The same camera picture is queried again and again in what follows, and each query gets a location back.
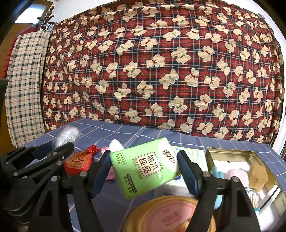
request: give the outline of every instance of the window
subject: window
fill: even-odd
[[[27,10],[25,10],[15,23],[37,23],[39,20],[37,17],[42,16],[46,6],[41,4],[32,4]]]

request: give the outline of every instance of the checkered curtain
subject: checkered curtain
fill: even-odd
[[[283,57],[267,22],[217,0],[116,1],[55,26],[47,128],[91,118],[273,144]]]
[[[5,105],[8,130],[15,147],[45,133],[40,90],[49,37],[49,31],[20,35],[11,54]]]

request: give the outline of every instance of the red pouch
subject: red pouch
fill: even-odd
[[[87,171],[93,164],[93,156],[99,150],[96,145],[91,145],[86,151],[75,153],[64,162],[66,172],[72,176],[76,176],[82,171]]]

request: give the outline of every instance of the pink lid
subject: pink lid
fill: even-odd
[[[185,221],[189,222],[195,208],[196,205],[188,201],[174,200],[162,203],[146,216],[143,222],[143,231],[171,232]]]

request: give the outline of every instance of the clear plastic bag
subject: clear plastic bag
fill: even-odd
[[[52,147],[53,149],[64,145],[67,142],[72,142],[74,145],[80,139],[82,133],[77,127],[65,126],[65,128],[59,133],[59,135],[53,139]]]

